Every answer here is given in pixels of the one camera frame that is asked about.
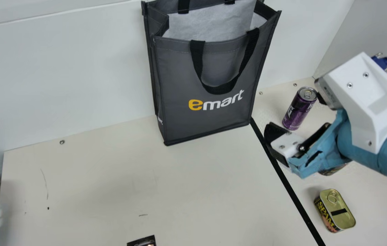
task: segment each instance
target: spam tin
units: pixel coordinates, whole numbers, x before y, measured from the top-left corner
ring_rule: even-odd
[[[321,191],[314,203],[329,231],[336,233],[356,224],[353,214],[337,190]]]

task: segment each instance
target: bag handle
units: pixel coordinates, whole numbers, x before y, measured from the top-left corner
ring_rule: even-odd
[[[255,28],[247,32],[248,45],[245,49],[244,58],[240,63],[239,73],[231,81],[228,81],[225,84],[221,84],[219,86],[209,86],[207,84],[204,84],[203,80],[201,79],[201,75],[203,73],[204,45],[206,42],[196,41],[196,40],[190,41],[190,54],[192,55],[193,67],[195,68],[195,72],[196,72],[196,75],[198,75],[199,81],[201,81],[201,84],[203,85],[204,89],[206,89],[207,92],[213,95],[222,95],[222,94],[231,92],[231,90],[233,90],[238,78],[242,74],[248,61],[250,60],[252,54],[254,53],[254,49],[257,45],[257,41],[259,40],[259,34],[260,34],[260,31],[258,28]]]
[[[224,0],[224,4],[235,4],[235,0]],[[190,0],[178,0],[178,13],[189,13]]]

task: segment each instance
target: purple can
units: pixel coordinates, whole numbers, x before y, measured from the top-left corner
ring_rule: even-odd
[[[317,99],[316,90],[310,87],[301,87],[293,98],[282,124],[288,130],[298,129],[306,118]]]

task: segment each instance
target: shopping bag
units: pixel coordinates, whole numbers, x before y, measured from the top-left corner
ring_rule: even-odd
[[[142,2],[165,145],[249,124],[280,14],[254,0]]]

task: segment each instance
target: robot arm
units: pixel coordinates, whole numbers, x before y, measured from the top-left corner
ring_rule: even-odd
[[[336,120],[307,140],[268,124],[265,139],[274,157],[301,178],[331,175],[351,160],[387,176],[386,67],[387,58],[361,53],[317,79],[322,101],[337,110]]]

